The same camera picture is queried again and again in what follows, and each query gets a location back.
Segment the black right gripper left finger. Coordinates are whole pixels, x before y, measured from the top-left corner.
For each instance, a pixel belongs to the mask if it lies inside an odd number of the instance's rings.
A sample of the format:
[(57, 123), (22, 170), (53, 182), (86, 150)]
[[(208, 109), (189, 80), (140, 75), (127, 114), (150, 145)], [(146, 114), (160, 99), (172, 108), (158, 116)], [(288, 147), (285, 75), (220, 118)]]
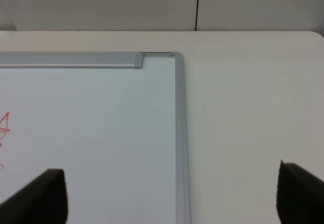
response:
[(1, 203), (1, 223), (66, 223), (65, 172), (48, 169)]

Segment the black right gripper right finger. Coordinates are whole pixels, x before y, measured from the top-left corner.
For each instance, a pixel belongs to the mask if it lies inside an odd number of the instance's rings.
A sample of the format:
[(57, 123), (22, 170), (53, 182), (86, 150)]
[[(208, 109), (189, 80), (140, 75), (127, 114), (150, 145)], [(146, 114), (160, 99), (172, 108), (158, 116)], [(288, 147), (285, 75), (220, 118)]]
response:
[(280, 163), (276, 209), (281, 223), (323, 223), (323, 181), (295, 163)]

